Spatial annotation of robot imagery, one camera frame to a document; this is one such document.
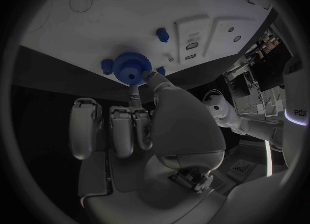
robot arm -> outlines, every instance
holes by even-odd
[[[282,150],[282,124],[270,124],[263,121],[254,121],[236,114],[235,109],[222,95],[211,96],[204,101],[216,123],[220,127],[229,127],[239,135],[250,135],[258,139],[267,140],[278,150]]]

